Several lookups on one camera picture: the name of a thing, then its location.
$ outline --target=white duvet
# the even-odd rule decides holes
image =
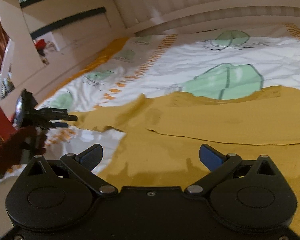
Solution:
[[[126,104],[140,93],[158,97],[185,91],[233,99],[275,85],[300,89],[300,39],[291,34],[293,30],[284,25],[271,25],[131,38],[107,63],[71,81],[40,107],[85,112]],[[46,158],[80,153],[100,143],[104,157],[95,174],[109,164],[124,136],[115,130],[100,133],[70,127],[62,137],[60,131],[49,131]]]

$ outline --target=circular cover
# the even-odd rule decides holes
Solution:
[[[40,176],[23,179],[9,192],[6,210],[14,224],[34,231],[51,231],[75,223],[89,210],[92,194],[84,184]]]
[[[217,185],[210,203],[225,225],[250,232],[289,225],[297,207],[293,192],[280,182],[246,177]]]

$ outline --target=yellow blanket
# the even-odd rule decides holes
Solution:
[[[300,90],[269,87],[234,100],[140,95],[124,106],[72,114],[79,128],[127,133],[99,174],[119,189],[192,184],[208,174],[198,156],[203,143],[248,160],[270,155],[297,195],[291,227],[300,234]]]

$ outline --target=green jellyfish print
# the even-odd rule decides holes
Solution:
[[[112,75],[113,72],[110,70],[107,71],[94,71],[94,72],[90,72],[87,75],[84,76],[84,83],[92,85],[92,86],[99,86],[101,85],[102,80],[104,80],[105,78],[107,78],[108,76]]]
[[[242,98],[259,91],[263,77],[253,65],[220,64],[181,85],[181,91],[214,99]]]
[[[73,104],[72,94],[70,92],[65,92],[57,96],[56,99],[50,102],[49,107],[67,109],[69,111],[72,107],[72,104]]]
[[[132,62],[135,56],[135,52],[130,49],[125,49],[120,51],[116,56],[114,56],[114,59],[121,60],[124,62]]]
[[[238,30],[227,30],[221,33],[215,40],[199,41],[203,42],[205,49],[222,51],[224,49],[247,49],[254,48],[255,45],[265,45],[265,43],[248,43],[249,34]]]
[[[136,38],[135,43],[139,44],[139,45],[150,45],[151,38],[152,38],[152,35],[138,37],[138,38]]]

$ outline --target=red object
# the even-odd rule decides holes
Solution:
[[[47,45],[47,43],[44,41],[44,39],[42,39],[35,43],[35,48],[37,50],[44,49],[46,47],[46,45]]]
[[[9,139],[10,135],[16,132],[11,121],[7,118],[0,107],[0,136],[3,140]]]
[[[9,120],[10,120],[11,123],[14,122],[14,117],[15,117],[15,116],[16,116],[16,113],[13,113],[13,115],[10,116]]]

